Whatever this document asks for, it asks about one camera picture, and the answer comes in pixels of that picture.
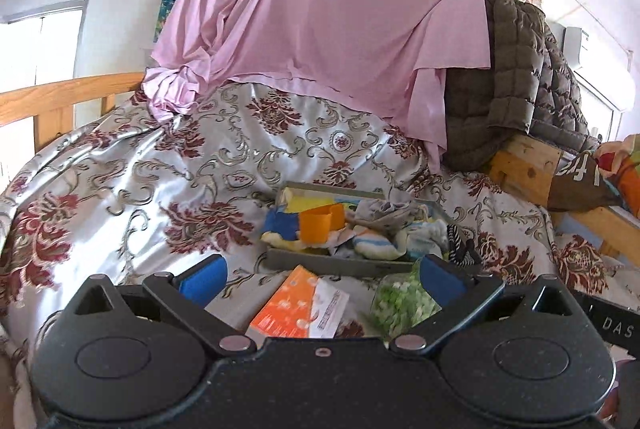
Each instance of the brown quilted blanket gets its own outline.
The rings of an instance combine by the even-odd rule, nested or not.
[[[594,148],[580,88],[544,13],[516,0],[485,2],[492,68],[447,70],[446,165],[476,170],[514,133],[570,152]]]

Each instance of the screw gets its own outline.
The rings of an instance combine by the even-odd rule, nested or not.
[[[420,351],[427,347],[427,341],[420,335],[400,335],[396,339],[396,347],[404,351]]]
[[[251,348],[251,339],[244,335],[228,335],[220,339],[218,346],[225,351],[247,351]]]
[[[316,357],[331,357],[332,351],[329,348],[316,349]]]

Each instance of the air conditioner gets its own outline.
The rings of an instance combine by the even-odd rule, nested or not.
[[[626,67],[599,40],[581,28],[568,26],[562,52],[569,67],[620,112],[634,107],[636,83]]]

